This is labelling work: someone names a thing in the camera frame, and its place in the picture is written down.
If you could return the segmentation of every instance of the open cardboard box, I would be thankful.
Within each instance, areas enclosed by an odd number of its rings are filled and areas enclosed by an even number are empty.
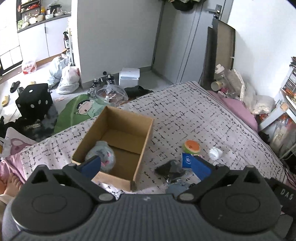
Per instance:
[[[72,162],[77,165],[84,162],[96,141],[106,141],[115,153],[116,164],[110,173],[98,172],[93,180],[135,191],[152,124],[151,117],[106,106],[82,139]]]

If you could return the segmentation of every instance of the slipper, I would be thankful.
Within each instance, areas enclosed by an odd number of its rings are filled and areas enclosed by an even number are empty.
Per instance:
[[[10,92],[13,93],[17,90],[17,88],[19,87],[20,85],[20,81],[17,81],[17,82],[13,82],[11,87],[10,87]]]
[[[9,102],[9,95],[4,96],[3,100],[2,100],[2,106],[6,106]]]
[[[23,90],[24,90],[24,87],[19,87],[19,88],[17,89],[18,94],[20,95],[20,93],[22,93]]]
[[[152,90],[146,90],[139,85],[136,85],[135,87],[127,87],[124,90],[129,98],[136,98],[153,92]]]

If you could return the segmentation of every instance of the black slipper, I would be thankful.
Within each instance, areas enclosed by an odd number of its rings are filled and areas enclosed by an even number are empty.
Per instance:
[[[17,81],[17,82],[13,82],[11,87],[10,87],[10,92],[13,93],[17,90],[17,88],[19,87],[20,85],[20,81]]]
[[[17,89],[17,92],[19,93],[19,95],[20,95],[20,93],[22,93],[24,91],[24,87],[19,87],[18,89]]]
[[[135,87],[127,87],[124,90],[126,91],[129,98],[136,98],[153,92],[151,90],[145,90],[139,85]]]

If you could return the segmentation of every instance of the cartoon print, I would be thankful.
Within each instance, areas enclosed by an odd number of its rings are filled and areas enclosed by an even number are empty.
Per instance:
[[[88,115],[90,118],[98,115],[98,111],[102,109],[104,106],[96,103],[93,100],[83,100],[77,105],[76,114],[80,115]]]
[[[17,138],[11,139],[10,142],[11,142],[10,155],[15,155],[16,153],[19,153],[20,150],[24,149],[26,146],[31,145]]]

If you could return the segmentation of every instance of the bedsheet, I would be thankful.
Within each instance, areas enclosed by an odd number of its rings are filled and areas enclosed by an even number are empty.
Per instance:
[[[164,193],[164,178],[154,173],[154,168],[170,159],[180,160],[182,145],[188,139],[199,142],[200,154],[216,165],[223,163],[230,169],[243,169],[254,165],[267,178],[280,181],[285,178],[281,162],[258,134],[201,88],[197,82],[172,85],[161,91],[142,96],[120,106],[132,112],[153,117],[153,137],[142,159],[143,169],[136,193]],[[46,164],[50,169],[61,169],[71,162],[71,156],[89,130],[95,118],[72,126],[44,141],[24,149],[21,154],[25,177],[34,168]],[[223,151],[217,161],[208,157],[216,146]],[[183,177],[188,183],[200,180],[190,171]],[[98,183],[118,197],[122,190]]]

